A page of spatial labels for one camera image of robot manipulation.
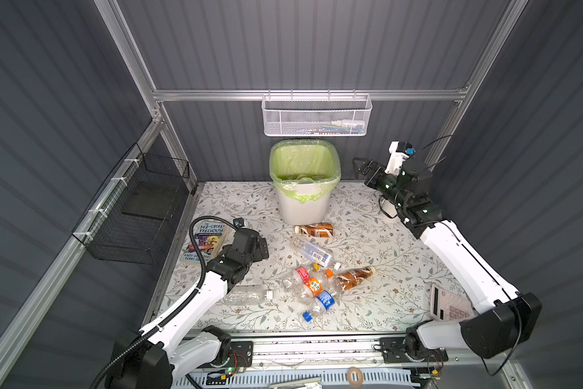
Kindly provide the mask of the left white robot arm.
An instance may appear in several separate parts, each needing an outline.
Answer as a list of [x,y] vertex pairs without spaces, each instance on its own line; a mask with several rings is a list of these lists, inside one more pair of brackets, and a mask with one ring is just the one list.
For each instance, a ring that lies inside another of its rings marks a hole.
[[110,363],[90,385],[97,388],[170,388],[174,382],[210,363],[228,362],[232,337],[215,326],[192,340],[184,337],[213,305],[239,284],[252,264],[269,258],[267,240],[247,228],[202,267],[199,281],[157,319],[138,332],[128,332],[113,348]]

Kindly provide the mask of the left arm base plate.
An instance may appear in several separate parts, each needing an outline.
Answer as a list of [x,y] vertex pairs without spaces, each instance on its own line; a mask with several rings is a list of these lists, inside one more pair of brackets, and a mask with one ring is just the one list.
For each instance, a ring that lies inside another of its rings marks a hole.
[[253,364],[254,342],[233,340],[228,355],[222,361],[213,361],[199,366],[199,369],[248,368]]

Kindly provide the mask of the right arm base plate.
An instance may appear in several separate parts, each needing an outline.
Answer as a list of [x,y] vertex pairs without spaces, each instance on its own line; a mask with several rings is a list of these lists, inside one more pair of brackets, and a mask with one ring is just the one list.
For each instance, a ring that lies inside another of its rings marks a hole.
[[385,363],[438,362],[442,364],[449,360],[443,348],[428,349],[416,339],[409,336],[382,337],[374,345]]

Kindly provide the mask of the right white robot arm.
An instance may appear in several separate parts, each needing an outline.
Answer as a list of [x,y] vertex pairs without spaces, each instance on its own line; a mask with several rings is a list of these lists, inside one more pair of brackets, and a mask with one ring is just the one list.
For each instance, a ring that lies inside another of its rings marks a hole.
[[463,287],[475,315],[471,319],[438,319],[408,328],[404,349],[423,361],[441,348],[468,349],[483,360],[512,355],[531,337],[542,310],[534,293],[521,293],[500,276],[447,220],[429,195],[429,167],[415,157],[402,162],[397,174],[375,160],[355,157],[353,172],[395,208],[396,218],[439,257]]

